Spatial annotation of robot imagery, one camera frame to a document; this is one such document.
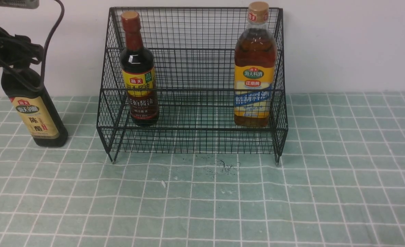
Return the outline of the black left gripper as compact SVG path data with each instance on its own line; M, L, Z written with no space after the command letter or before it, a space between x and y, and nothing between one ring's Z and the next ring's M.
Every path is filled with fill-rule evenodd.
M28 36L13 36L0 27L0 67L19 63L39 64L43 57L41 45L32 43Z

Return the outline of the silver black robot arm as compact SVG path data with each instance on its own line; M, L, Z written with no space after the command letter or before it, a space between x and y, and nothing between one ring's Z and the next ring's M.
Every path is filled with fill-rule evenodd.
M38 6L38 0L0 0L0 7L36 9ZM3 63L8 66L21 62L39 64L43 56L44 48L32 43L28 36L11 35L0 27L0 67Z

